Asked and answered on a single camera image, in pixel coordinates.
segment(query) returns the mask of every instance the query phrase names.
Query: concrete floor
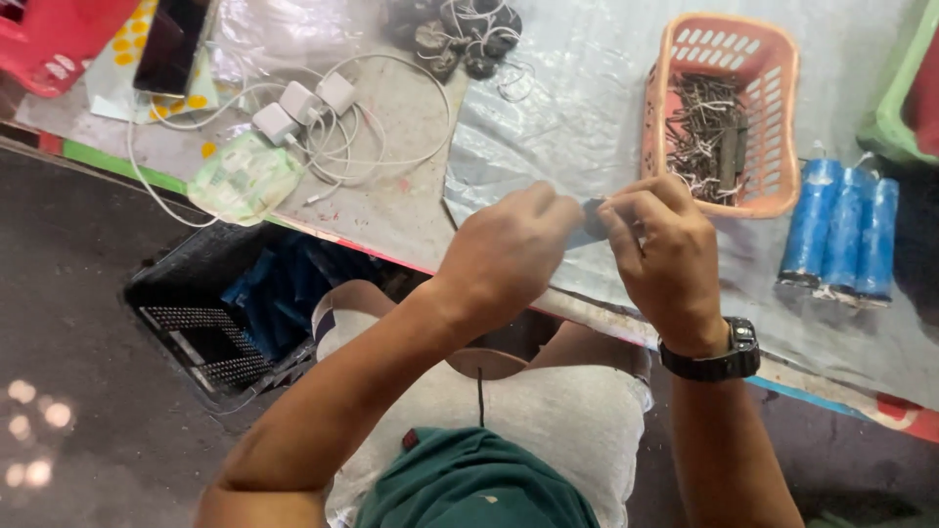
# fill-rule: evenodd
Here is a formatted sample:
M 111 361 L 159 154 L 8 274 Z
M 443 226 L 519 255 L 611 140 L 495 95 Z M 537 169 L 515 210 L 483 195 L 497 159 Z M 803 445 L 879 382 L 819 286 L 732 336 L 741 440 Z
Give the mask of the concrete floor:
M 118 294 L 140 263 L 187 234 L 149 196 L 0 150 L 0 519 L 11 526 L 182 526 L 227 450 L 277 395 L 212 417 L 131 324 Z M 7 387 L 23 380 L 15 396 Z M 680 524 L 668 393 L 647 416 L 633 526 Z M 886 493 L 937 500 L 939 449 L 872 423 L 753 389 L 783 469 L 806 509 Z M 49 411 L 68 406 L 69 422 Z M 16 421 L 22 428 L 23 419 Z

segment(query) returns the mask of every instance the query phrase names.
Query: green t-shirt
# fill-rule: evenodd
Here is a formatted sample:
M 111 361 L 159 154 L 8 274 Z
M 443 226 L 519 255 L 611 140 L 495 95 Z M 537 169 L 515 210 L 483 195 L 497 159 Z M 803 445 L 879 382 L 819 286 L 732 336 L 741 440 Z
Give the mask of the green t-shirt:
M 418 427 L 402 444 L 356 528 L 599 528 L 570 482 L 492 431 Z

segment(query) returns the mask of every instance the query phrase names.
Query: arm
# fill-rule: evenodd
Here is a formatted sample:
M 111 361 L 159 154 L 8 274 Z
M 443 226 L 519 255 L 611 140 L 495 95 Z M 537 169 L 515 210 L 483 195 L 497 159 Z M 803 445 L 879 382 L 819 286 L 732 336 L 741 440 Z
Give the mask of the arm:
M 685 184 L 671 175 L 637 182 L 600 217 L 630 299 L 666 346 L 696 358 L 727 353 L 716 233 Z M 671 383 L 673 453 L 691 524 L 804 526 L 744 381 Z
M 471 216 L 436 277 L 261 416 L 206 490 L 196 524 L 322 525 L 324 489 L 381 416 L 430 367 L 544 293 L 580 222 L 577 202 L 544 183 Z

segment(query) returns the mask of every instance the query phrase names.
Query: forearm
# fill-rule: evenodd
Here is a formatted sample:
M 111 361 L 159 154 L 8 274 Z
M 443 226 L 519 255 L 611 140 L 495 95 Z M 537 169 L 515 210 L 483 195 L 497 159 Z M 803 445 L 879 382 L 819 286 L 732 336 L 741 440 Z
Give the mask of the forearm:
M 671 383 L 673 451 L 691 525 L 803 527 L 746 383 Z
M 229 455 L 220 484 L 324 489 L 410 385 L 473 337 L 441 314 L 429 287 L 418 288 L 281 396 Z

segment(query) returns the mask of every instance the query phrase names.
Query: blue paper tube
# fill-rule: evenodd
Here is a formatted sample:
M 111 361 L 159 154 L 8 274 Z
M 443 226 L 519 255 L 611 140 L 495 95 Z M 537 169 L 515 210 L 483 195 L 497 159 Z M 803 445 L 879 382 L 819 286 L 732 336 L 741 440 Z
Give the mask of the blue paper tube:
M 862 299 L 889 303 L 900 185 L 894 179 L 884 178 L 871 184 L 869 190 L 861 218 L 855 289 Z
M 844 180 L 835 194 L 822 259 L 822 284 L 837 293 L 854 294 L 861 216 L 872 181 L 863 169 L 844 169 Z
M 844 169 L 838 160 L 810 160 L 802 169 L 802 193 L 793 211 L 779 282 L 801 287 L 821 284 L 822 260 L 835 195 Z

